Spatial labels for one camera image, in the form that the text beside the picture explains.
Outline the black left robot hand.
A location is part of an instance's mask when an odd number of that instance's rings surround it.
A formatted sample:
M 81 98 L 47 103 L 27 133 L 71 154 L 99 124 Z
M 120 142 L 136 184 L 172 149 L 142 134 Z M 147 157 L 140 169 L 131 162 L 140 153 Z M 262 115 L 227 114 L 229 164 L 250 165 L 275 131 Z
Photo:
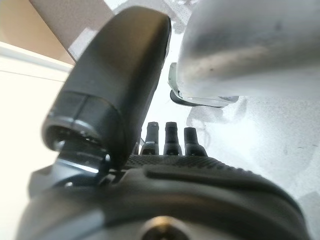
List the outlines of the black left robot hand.
M 18 240 L 308 240 L 298 204 L 273 182 L 208 157 L 192 127 L 147 127 L 171 34 L 145 7 L 114 16 L 88 45 L 42 125 L 58 152 L 30 176 Z

